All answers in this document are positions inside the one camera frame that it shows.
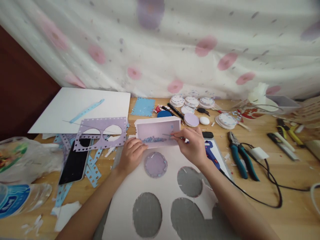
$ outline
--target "purple round disk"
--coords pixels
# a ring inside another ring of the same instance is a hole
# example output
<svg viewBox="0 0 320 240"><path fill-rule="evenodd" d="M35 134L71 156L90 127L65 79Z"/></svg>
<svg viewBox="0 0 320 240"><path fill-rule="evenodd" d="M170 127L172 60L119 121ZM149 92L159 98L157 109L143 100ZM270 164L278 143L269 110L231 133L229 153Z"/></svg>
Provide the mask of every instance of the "purple round disk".
<svg viewBox="0 0 320 240"><path fill-rule="evenodd" d="M152 178L162 177L167 171L168 163L161 153L150 153L145 160L144 168Z"/></svg>
<svg viewBox="0 0 320 240"><path fill-rule="evenodd" d="M199 125L199 118L192 113L186 113L184 115L184 121L191 127L196 127Z"/></svg>

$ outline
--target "white plug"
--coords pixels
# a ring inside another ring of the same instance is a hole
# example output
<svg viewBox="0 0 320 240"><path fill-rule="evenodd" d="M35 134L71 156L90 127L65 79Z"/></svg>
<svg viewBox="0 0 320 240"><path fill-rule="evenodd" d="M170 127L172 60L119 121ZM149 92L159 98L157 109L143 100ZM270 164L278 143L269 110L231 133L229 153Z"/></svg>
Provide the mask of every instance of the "white plug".
<svg viewBox="0 0 320 240"><path fill-rule="evenodd" d="M249 150L249 152L255 157L257 160L268 158L269 155L266 154L265 151L262 150L261 147L252 148Z"/></svg>

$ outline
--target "floral curtain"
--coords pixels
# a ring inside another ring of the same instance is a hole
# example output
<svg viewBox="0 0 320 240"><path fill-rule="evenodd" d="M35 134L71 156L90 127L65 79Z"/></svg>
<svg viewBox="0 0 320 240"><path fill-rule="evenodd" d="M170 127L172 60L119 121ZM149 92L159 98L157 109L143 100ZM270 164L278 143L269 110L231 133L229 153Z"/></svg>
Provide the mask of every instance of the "floral curtain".
<svg viewBox="0 0 320 240"><path fill-rule="evenodd" d="M0 24L61 85L169 97L320 91L317 0L2 0Z"/></svg>

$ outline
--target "black cable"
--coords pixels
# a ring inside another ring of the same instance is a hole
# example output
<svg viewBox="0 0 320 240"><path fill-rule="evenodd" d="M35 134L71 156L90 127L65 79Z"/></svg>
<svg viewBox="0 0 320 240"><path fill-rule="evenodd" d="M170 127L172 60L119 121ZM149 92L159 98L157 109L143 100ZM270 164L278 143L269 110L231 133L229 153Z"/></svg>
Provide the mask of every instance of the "black cable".
<svg viewBox="0 0 320 240"><path fill-rule="evenodd" d="M244 144L244 145L247 145L249 146L251 149L254 148L254 146L252 146L251 144L248 144L248 143L241 143L241 144ZM280 187L282 188L287 188L287 189L291 189L291 190L295 190L295 191L300 191L300 192L310 192L310 188L308 189L299 189L299 188L293 188L293 187L287 187L287 186L283 186L283 185L279 185L276 181L276 179L274 178L274 176L272 175L272 173L270 172L270 166L269 166L269 163L267 161L267 159L264 159L264 162L266 163L266 166L265 167L263 164L261 164L248 150L246 150L247 154L250 155L250 157L255 161L257 162L260 166L262 166L265 170L267 170L267 178L270 182L272 182L274 185L276 185L277 187L277 190L278 190L278 194L279 194L279 203L277 206L272 206L270 204L267 204L267 203L264 203L264 202L261 202L259 201L258 199L255 199L254 197L250 196L248 193L246 193L244 190L242 190L238 185L236 185L225 173L224 171L222 171L220 169L220 172L236 187L238 188L241 192L243 192L245 195L247 195L249 198L255 200L256 202L258 203L261 203L263 205L266 205L268 207L271 207L271 208L281 208L282 207L282 204L283 204L283 199L282 199L282 194L281 194L281 190L280 190Z"/></svg>
<svg viewBox="0 0 320 240"><path fill-rule="evenodd" d="M247 146L249 146L251 149L254 148L254 146L252 146L251 144L248 144L248 143L241 143L241 144L247 145ZM256 163L258 163L258 164L259 164L260 166L262 166L265 170L267 170L267 178L268 178L268 180L269 180L270 182L272 182L273 184L278 185L279 187L282 187L282 188L287 188L287 189L291 189L291 190L295 190L295 191L310 192L310 188L308 188L308 189L300 189L300 188L287 187L287 186L279 185L279 184L277 184L276 182L272 181L272 179L270 178L270 175L272 175L272 174L271 174L271 172L270 172L270 167L269 167L269 164L268 164L267 159L264 159L264 161L265 161L265 163L266 163L266 166L267 166L267 167L265 167L265 166L263 166L254 156L252 156L252 154L250 154L247 150L246 150L246 152L248 153L248 155L250 155L250 157L252 157L252 159L253 159Z"/></svg>
<svg viewBox="0 0 320 240"><path fill-rule="evenodd" d="M283 203L282 194L281 194L281 191L280 191L280 188L279 188L278 184L276 184L276 185L277 185L277 189L278 189L278 193L279 193L279 198L280 198L280 199L279 199L279 203L278 203L277 206L272 206L272 205L269 205L269 204L267 204L267 203L261 202L261 201L259 201L258 199L255 199L254 197L251 197L248 193L246 193L244 190L242 190L237 184L235 184L235 183L224 173L224 171L222 171L222 170L220 169L220 172L221 172L234 186L236 186L236 188L238 188L241 192L243 192L245 195L247 195L249 198L255 200L256 202L261 203L261 204L266 205L266 206L271 207L271 208L281 208L281 207L282 207L282 203Z"/></svg>

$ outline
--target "plastic bag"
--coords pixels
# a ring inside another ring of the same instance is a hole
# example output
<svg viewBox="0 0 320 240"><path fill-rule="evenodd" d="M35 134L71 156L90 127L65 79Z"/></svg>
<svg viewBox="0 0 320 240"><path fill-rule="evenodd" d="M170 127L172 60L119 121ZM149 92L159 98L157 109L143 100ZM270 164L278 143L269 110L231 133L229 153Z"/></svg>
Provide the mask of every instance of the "plastic bag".
<svg viewBox="0 0 320 240"><path fill-rule="evenodd" d="M62 150L25 137L0 142L0 183L29 184L53 171L61 171Z"/></svg>

